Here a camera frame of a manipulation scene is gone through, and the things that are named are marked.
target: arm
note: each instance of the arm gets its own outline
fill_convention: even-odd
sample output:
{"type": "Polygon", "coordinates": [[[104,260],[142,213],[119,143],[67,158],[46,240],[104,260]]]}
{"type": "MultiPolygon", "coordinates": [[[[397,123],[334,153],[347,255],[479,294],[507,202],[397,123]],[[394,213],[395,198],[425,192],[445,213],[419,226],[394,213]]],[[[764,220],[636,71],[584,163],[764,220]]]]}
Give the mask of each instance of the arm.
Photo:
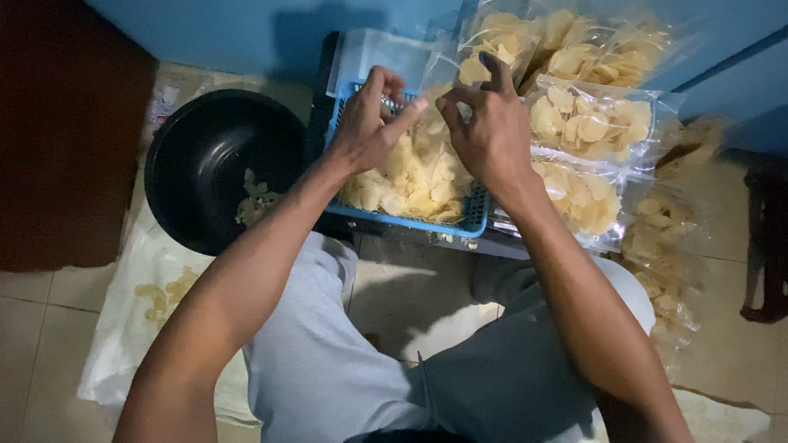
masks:
{"type": "Polygon", "coordinates": [[[556,328],[580,371],[643,418],[647,426],[639,441],[692,441],[648,336],[565,227],[531,168],[527,108],[512,87],[508,66],[482,54],[492,80],[479,91],[455,88],[436,103],[457,154],[517,225],[556,328]],[[457,102],[474,110],[469,124],[457,102]]]}
{"type": "Polygon", "coordinates": [[[312,226],[348,175],[379,166],[426,107],[417,100],[384,125],[381,94],[398,99],[403,87],[391,71],[374,67],[327,154],[208,266],[140,364],[115,442],[216,441],[219,374],[273,312],[312,226]]]}

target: man's right hand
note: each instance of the man's right hand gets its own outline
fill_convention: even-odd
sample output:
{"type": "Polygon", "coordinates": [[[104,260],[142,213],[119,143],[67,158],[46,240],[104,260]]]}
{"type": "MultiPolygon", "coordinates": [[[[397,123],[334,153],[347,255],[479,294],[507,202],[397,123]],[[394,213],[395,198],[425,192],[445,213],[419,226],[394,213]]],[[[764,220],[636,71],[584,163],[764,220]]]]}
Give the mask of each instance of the man's right hand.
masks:
{"type": "Polygon", "coordinates": [[[508,205],[524,197],[546,195],[544,183],[531,167],[530,119],[511,82],[509,66],[482,51],[481,63],[492,79],[478,90],[457,86],[435,105],[446,120],[452,145],[468,172],[478,178],[498,202],[508,205]],[[457,107],[466,103],[474,111],[469,123],[457,107]]]}

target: person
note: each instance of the person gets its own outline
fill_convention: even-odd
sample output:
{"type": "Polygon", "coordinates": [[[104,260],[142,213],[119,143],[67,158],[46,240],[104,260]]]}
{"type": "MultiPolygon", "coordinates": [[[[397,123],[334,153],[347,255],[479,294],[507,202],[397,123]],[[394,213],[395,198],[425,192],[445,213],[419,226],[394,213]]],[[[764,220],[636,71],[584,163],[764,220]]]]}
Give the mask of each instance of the person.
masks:
{"type": "Polygon", "coordinates": [[[595,406],[611,441],[693,440],[647,335],[653,312],[638,314],[643,326],[633,315],[638,303],[650,309],[645,291],[564,227],[531,168],[529,117],[509,68],[480,58],[491,80],[455,87],[436,106],[457,155],[530,253],[478,270],[497,275],[474,282],[474,294],[503,304],[501,318],[407,369],[345,315],[340,293],[355,253],[310,230],[345,179],[382,165],[428,106],[418,98],[383,121],[381,96],[401,102],[404,83],[375,66],[323,157],[216,258],[165,324],[115,442],[216,441],[214,386],[241,348],[263,441],[577,441],[595,406]],[[469,121],[460,102],[473,110],[469,121]]]}

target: basket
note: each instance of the basket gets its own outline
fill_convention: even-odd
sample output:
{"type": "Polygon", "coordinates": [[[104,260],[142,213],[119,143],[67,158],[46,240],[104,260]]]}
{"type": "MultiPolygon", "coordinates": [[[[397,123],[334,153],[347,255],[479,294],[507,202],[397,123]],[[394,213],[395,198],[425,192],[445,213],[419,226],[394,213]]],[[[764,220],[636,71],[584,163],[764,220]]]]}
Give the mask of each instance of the basket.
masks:
{"type": "MultiPolygon", "coordinates": [[[[346,101],[356,93],[364,80],[346,81],[339,85],[336,89],[336,103],[334,104],[334,113],[329,122],[328,131],[325,134],[325,148],[328,147],[329,142],[334,137],[334,131],[342,118],[346,101]]],[[[405,101],[412,101],[417,97],[414,91],[405,91],[403,98],[405,101]]],[[[389,112],[396,114],[400,111],[401,106],[395,104],[389,99],[384,99],[383,103],[388,107],[389,112]]],[[[347,215],[348,217],[363,218],[366,220],[373,220],[376,222],[390,223],[392,225],[406,226],[413,229],[422,229],[425,231],[432,231],[435,233],[450,234],[453,236],[465,237],[478,237],[484,232],[487,226],[487,210],[489,208],[489,193],[487,189],[478,182],[474,182],[469,196],[465,197],[463,220],[458,223],[437,223],[421,219],[397,217],[394,215],[383,214],[375,210],[364,210],[357,207],[346,205],[339,201],[339,199],[331,200],[331,203],[325,208],[326,211],[332,214],[347,215]]]]}

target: tile floor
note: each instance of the tile floor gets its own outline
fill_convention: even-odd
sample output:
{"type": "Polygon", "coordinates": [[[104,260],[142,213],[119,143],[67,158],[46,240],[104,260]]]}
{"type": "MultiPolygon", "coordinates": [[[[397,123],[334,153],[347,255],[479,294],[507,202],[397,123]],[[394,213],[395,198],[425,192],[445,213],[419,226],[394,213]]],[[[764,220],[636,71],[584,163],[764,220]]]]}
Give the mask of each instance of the tile floor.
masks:
{"type": "MultiPolygon", "coordinates": [[[[225,74],[214,84],[264,91],[308,118],[308,89],[225,74]]],[[[679,183],[724,216],[711,220],[713,241],[699,251],[708,267],[708,291],[698,312],[702,328],[680,356],[677,383],[769,412],[770,430],[753,440],[778,443],[788,441],[788,321],[765,326],[738,315],[746,276],[743,174],[741,167],[715,161],[679,183]]],[[[130,219],[141,191],[138,186],[130,219]]],[[[374,334],[386,354],[412,361],[418,350],[426,358],[499,314],[494,303],[471,304],[471,253],[374,237],[363,237],[358,246],[361,261],[346,297],[348,316],[362,333],[374,334]]],[[[78,400],[75,393],[112,274],[113,265],[0,273],[0,443],[111,439],[117,412],[78,400]]],[[[226,423],[218,429],[220,441],[259,436],[226,423]]]]}

